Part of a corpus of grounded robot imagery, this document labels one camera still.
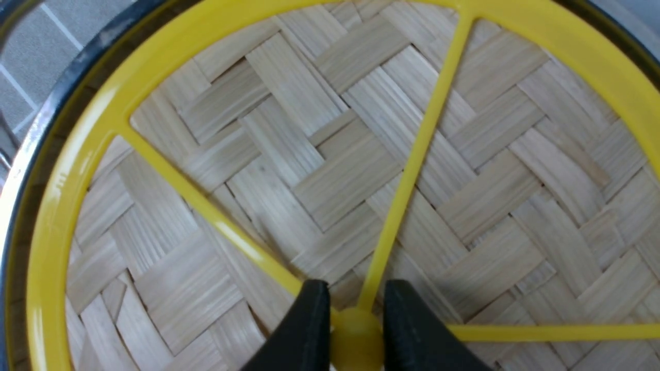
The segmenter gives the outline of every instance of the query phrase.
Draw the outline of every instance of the yellow plastic frame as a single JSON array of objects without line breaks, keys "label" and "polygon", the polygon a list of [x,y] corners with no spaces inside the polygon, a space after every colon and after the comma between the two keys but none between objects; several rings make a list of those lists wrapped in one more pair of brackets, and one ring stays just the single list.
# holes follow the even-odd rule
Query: yellow plastic frame
[{"label": "yellow plastic frame", "polygon": [[[197,211],[292,294],[300,281],[215,209],[128,124],[137,106],[179,66],[213,42],[277,13],[333,0],[204,0],[136,50],[99,90],[55,165],[36,221],[28,269],[27,324],[35,370],[69,370],[64,295],[69,246],[90,179],[110,141],[121,135]],[[628,123],[656,172],[660,170],[660,94],[610,41],[551,0],[426,0],[460,15],[454,41],[420,126],[401,185],[360,295],[372,305],[419,167],[477,18],[486,18],[548,49],[579,73]],[[464,341],[598,341],[660,337],[660,324],[470,326],[451,330]]]}]

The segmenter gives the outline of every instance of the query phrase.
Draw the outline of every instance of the yellow ring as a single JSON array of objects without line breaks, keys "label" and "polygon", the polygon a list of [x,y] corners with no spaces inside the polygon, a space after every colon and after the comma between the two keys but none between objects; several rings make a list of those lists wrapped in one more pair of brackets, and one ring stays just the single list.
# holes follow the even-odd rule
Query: yellow ring
[{"label": "yellow ring", "polygon": [[[69,370],[64,313],[68,249],[85,189],[114,135],[161,81],[213,42],[277,13],[318,0],[205,0],[147,40],[111,76],[81,116],[44,193],[30,255],[27,321],[35,370]],[[460,10],[466,1],[429,0]],[[660,94],[603,35],[551,0],[469,0],[478,17],[548,49],[579,73],[629,123],[660,169]],[[454,326],[466,341],[570,341],[660,337],[660,325]]]}]

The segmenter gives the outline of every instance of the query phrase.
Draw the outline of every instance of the gray tile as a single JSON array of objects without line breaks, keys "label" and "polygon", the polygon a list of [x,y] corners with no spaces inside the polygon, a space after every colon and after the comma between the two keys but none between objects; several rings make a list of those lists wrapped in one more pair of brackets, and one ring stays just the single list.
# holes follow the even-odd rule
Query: gray tile
[{"label": "gray tile", "polygon": [[82,45],[130,4],[131,0],[46,0],[53,14]]},{"label": "gray tile", "polygon": [[660,35],[660,1],[658,0],[621,0],[621,3]]},{"label": "gray tile", "polygon": [[16,127],[32,112],[28,102],[20,96],[4,75],[0,73],[0,112],[9,126]]},{"label": "gray tile", "polygon": [[14,156],[16,156],[16,151],[18,148],[14,147],[11,139],[9,138],[9,135],[7,135],[7,132],[3,129],[0,128],[0,149],[2,149],[7,156],[9,156],[9,160],[11,161]]},{"label": "gray tile", "polygon": [[0,63],[39,103],[77,53],[55,23],[37,8],[9,36]]}]

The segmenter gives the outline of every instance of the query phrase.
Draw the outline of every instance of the bamboo steamer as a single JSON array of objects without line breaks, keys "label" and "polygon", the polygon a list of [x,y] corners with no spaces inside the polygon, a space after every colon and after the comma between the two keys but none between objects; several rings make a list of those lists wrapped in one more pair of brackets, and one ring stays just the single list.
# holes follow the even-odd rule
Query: bamboo steamer
[{"label": "bamboo steamer", "polygon": [[[301,278],[353,306],[457,15],[310,7],[174,72],[131,123]],[[660,185],[617,114],[547,51],[479,21],[386,278],[447,323],[654,322]],[[116,139],[67,276],[77,370],[235,370],[292,297]],[[374,311],[378,314],[380,306]],[[655,342],[470,344],[493,367],[660,368]]]}]

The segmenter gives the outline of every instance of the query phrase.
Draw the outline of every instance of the yellow spoke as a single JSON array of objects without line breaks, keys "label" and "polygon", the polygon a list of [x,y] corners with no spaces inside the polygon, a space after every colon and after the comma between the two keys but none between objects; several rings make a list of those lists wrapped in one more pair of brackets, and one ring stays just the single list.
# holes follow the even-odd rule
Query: yellow spoke
[{"label": "yellow spoke", "polygon": [[474,20],[475,18],[469,9],[461,9],[459,23],[456,27],[449,51],[447,52],[444,66],[440,71],[440,76],[438,77],[438,82],[436,83],[433,95],[431,95],[428,109],[426,110],[424,119],[420,124],[417,138],[412,145],[408,163],[403,170],[401,183],[394,195],[392,206],[385,219],[385,225],[383,226],[383,231],[380,234],[380,239],[378,240],[378,245],[374,252],[374,260],[372,261],[367,277],[364,280],[364,286],[362,286],[362,292],[360,293],[360,299],[358,301],[358,307],[360,309],[371,310],[374,300],[376,299],[376,293],[378,292],[378,287],[383,279],[387,260],[389,259],[392,246],[399,232],[399,227],[405,216],[408,202],[413,194],[417,176],[422,168],[422,164],[424,164],[426,152],[433,140],[436,131],[436,124],[442,113],[447,96],[449,95],[451,82],[456,75],[456,70],[458,70],[461,55],[467,44]]},{"label": "yellow spoke", "polygon": [[291,295],[298,295],[302,286],[300,280],[264,251],[230,217],[214,207],[197,187],[189,182],[140,134],[130,126],[119,128],[119,134],[221,235],[246,254],[256,266],[282,285]]}]

